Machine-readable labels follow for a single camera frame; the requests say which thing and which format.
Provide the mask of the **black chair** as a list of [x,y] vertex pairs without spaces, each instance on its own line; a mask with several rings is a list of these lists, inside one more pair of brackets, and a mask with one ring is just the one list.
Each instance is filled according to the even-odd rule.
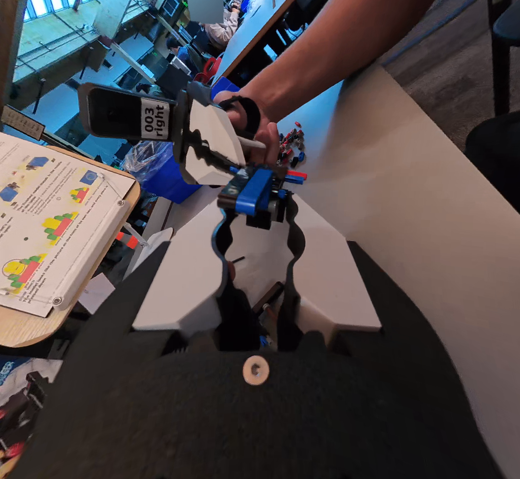
[[519,47],[519,1],[487,0],[495,116],[510,112],[510,48]]

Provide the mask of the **pile of small red lego pieces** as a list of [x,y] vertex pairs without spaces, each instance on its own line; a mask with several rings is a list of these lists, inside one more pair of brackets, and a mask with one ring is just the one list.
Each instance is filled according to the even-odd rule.
[[305,135],[300,121],[278,133],[279,151],[277,166],[295,169],[306,161]]

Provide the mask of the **lego truck box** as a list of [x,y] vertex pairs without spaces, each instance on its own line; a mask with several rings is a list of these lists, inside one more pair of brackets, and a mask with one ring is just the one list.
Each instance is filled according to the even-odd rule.
[[1,356],[1,478],[26,449],[62,360]]

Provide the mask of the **person's right hand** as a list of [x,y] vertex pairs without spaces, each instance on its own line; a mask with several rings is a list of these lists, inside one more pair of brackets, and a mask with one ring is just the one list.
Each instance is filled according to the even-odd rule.
[[[247,98],[254,101],[259,112],[258,127],[254,140],[264,144],[264,148],[245,147],[245,160],[250,163],[274,165],[277,162],[279,154],[279,134],[276,123],[270,121],[270,118],[263,110],[259,99],[251,95],[243,95],[241,92],[232,93],[230,91],[221,91],[215,95],[213,101],[216,104],[221,105],[222,101],[234,97]],[[243,100],[232,102],[230,107],[226,110],[236,133],[244,131],[248,125],[248,113],[242,103]]]

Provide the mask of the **blue bin with plastic bag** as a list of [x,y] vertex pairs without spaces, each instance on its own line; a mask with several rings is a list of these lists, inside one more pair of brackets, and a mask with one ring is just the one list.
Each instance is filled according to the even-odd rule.
[[121,169],[131,174],[144,191],[176,204],[202,187],[185,182],[169,142],[140,141],[129,150]]

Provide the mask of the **white paper sheet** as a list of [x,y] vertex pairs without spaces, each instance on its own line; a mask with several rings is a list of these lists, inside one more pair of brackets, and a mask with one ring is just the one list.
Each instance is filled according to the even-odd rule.
[[82,291],[78,302],[89,313],[94,314],[102,303],[112,294],[115,286],[105,274],[100,273],[91,278]]

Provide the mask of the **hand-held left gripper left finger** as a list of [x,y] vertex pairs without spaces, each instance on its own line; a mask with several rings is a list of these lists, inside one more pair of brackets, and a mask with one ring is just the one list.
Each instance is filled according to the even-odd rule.
[[215,252],[215,229],[224,220],[211,202],[170,240],[139,312],[137,331],[201,332],[221,323],[217,296],[228,265]]

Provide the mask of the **wooden board with brick sheet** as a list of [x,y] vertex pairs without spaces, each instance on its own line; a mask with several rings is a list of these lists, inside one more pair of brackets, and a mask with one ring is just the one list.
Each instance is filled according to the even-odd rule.
[[2,346],[57,331],[139,197],[124,171],[1,133]]

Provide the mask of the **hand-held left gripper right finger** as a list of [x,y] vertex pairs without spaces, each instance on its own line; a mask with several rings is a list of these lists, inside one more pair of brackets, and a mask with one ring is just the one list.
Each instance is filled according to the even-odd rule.
[[299,196],[293,200],[298,208],[295,223],[305,240],[293,268],[300,295],[297,326],[303,333],[378,332],[380,319],[346,238]]

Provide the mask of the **red chair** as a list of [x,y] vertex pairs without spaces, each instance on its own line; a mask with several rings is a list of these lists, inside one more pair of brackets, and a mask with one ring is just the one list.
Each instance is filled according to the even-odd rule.
[[194,77],[194,81],[198,81],[204,85],[210,85],[212,79],[215,77],[218,68],[222,62],[223,57],[210,57],[204,67],[203,70],[199,73],[197,73]]

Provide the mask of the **person's right forearm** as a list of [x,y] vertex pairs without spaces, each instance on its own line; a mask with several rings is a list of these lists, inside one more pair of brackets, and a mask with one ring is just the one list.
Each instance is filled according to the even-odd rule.
[[240,94],[278,122],[395,46],[435,0],[329,0]]

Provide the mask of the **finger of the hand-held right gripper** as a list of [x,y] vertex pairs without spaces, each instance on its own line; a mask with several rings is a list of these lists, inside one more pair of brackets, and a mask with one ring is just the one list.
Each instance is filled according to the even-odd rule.
[[227,113],[213,104],[192,100],[186,133],[186,166],[242,167],[241,143]]
[[233,178],[229,172],[224,172],[205,163],[198,158],[194,149],[188,149],[185,159],[180,163],[180,173],[188,184],[224,187]]

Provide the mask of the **blue and black lego assembly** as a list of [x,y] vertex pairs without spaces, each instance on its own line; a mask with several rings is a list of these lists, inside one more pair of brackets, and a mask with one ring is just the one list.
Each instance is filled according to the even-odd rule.
[[251,163],[230,166],[230,181],[219,192],[217,207],[227,216],[245,216],[246,225],[269,230],[272,222],[283,223],[289,202],[285,183],[302,185],[307,174],[283,166]]

